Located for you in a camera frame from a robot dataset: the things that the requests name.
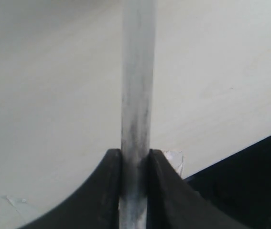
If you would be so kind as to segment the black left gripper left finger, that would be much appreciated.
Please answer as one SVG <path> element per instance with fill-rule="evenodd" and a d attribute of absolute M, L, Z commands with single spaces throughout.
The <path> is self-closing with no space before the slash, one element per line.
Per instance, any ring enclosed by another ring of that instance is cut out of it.
<path fill-rule="evenodd" d="M 121 164 L 120 149 L 109 149 L 94 172 L 71 196 L 24 228 L 119 228 Z"/>

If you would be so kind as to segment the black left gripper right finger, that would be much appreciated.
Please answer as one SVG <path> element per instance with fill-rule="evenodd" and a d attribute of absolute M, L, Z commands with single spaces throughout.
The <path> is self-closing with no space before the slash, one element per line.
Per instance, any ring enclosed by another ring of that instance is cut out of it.
<path fill-rule="evenodd" d="M 253 229 L 237 203 L 232 178 L 240 173 L 233 155 L 188 178 L 181 178 L 161 150 L 148 156 L 149 229 Z"/>

